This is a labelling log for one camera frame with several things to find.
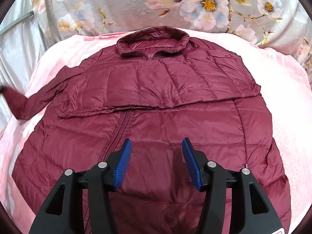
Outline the grey floral bedspread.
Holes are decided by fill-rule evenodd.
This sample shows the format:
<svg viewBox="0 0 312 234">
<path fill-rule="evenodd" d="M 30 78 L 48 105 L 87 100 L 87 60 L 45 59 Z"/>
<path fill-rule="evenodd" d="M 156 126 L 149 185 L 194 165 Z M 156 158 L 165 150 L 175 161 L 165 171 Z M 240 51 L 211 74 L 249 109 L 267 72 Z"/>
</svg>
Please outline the grey floral bedspread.
<svg viewBox="0 0 312 234">
<path fill-rule="evenodd" d="M 293 56 L 311 74 L 311 19 L 299 0 L 33 0 L 49 45 L 167 25 L 231 33 Z"/>
</svg>

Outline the pink fleece blanket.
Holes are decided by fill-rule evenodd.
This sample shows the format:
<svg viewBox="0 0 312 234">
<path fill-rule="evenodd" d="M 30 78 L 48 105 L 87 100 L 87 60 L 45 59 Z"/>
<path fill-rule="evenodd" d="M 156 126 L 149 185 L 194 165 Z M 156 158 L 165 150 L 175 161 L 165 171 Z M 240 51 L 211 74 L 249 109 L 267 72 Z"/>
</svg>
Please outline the pink fleece blanket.
<svg viewBox="0 0 312 234">
<path fill-rule="evenodd" d="M 191 37 L 214 42 L 243 59 L 261 86 L 261 94 L 272 114 L 273 137 L 280 150 L 291 191 L 290 232 L 304 219 L 311 206 L 311 88 L 304 68 L 292 57 L 271 48 L 260 49 L 227 33 L 188 30 Z M 74 35 L 53 45 L 38 62 L 27 96 L 36 93 L 65 65 L 79 65 L 102 48 L 114 45 L 124 33 L 95 37 Z M 24 142 L 42 118 L 30 121 L 11 118 L 1 131 L 1 203 L 16 226 L 28 233 L 34 219 L 12 179 L 12 171 Z"/>
</svg>

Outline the maroon puffer jacket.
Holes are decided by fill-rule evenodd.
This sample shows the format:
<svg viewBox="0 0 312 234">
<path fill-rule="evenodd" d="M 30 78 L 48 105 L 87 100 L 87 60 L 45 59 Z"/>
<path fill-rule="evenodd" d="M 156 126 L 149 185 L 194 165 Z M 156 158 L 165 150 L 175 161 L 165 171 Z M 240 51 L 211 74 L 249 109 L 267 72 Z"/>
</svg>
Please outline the maroon puffer jacket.
<svg viewBox="0 0 312 234">
<path fill-rule="evenodd" d="M 289 230 L 290 185 L 271 113 L 242 58 L 216 43 L 151 27 L 63 66 L 30 97 L 1 93 L 19 120 L 44 110 L 12 174 L 34 213 L 64 170 L 88 170 L 130 139 L 126 177 L 111 197 L 118 232 L 194 233 L 204 194 L 183 160 L 189 138 L 223 168 L 249 168 Z"/>
</svg>

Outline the silver satin curtain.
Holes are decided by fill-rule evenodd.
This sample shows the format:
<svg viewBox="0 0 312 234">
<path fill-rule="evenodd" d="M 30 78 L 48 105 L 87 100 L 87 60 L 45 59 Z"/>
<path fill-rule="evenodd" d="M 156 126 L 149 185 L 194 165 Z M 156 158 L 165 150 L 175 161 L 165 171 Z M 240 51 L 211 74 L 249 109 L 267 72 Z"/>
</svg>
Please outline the silver satin curtain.
<svg viewBox="0 0 312 234">
<path fill-rule="evenodd" d="M 1 23 L 1 85 L 26 93 L 36 64 L 47 50 L 32 12 L 33 0 L 15 0 Z"/>
</svg>

